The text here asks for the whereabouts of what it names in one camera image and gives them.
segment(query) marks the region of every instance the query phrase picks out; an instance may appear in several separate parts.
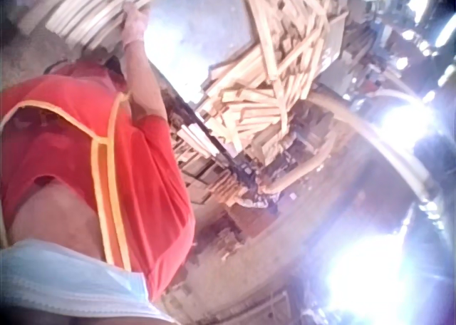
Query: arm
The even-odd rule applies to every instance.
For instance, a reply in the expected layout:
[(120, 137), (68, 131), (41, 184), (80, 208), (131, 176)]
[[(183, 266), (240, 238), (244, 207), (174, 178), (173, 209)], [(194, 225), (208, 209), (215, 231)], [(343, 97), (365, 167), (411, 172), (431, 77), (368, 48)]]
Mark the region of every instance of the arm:
[(128, 88), (133, 100), (144, 109), (146, 115), (156, 115), (167, 120), (160, 87), (145, 54), (144, 32), (147, 28), (147, 17), (132, 3), (126, 3), (124, 9), (126, 20), (122, 35)]

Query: person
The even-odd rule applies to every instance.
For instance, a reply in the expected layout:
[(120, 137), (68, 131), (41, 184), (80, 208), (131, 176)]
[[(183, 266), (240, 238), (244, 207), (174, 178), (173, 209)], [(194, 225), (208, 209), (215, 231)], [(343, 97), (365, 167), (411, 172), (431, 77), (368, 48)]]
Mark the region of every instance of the person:
[(12, 324), (171, 321), (150, 301), (184, 262), (195, 217), (145, 54), (147, 17), (124, 11), (126, 82), (78, 61), (2, 92), (1, 304)]

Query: face mask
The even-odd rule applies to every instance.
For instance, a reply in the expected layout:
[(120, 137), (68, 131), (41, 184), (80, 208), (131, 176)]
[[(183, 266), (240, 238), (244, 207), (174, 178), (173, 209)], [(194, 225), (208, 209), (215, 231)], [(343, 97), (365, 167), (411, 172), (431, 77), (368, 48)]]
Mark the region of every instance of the face mask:
[(148, 301), (144, 276), (57, 244), (27, 239), (0, 252), (2, 306), (74, 317), (175, 322)]

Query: forearm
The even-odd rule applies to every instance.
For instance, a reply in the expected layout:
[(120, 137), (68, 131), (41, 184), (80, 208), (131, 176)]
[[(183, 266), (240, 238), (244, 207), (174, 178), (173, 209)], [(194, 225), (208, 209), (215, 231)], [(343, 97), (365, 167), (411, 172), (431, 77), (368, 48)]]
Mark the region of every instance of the forearm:
[(144, 43), (134, 41), (125, 48), (127, 84), (134, 101), (146, 115), (157, 115), (167, 120), (160, 86), (145, 54)]

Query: white glove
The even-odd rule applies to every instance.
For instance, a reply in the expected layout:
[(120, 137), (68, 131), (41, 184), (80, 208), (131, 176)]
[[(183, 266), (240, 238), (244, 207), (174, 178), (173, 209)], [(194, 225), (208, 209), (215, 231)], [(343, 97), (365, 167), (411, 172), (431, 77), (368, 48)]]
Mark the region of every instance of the white glove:
[(126, 14), (125, 25), (122, 31), (122, 42), (125, 48), (134, 41), (144, 41), (144, 33), (149, 17), (136, 8), (133, 2), (125, 2), (123, 11)]

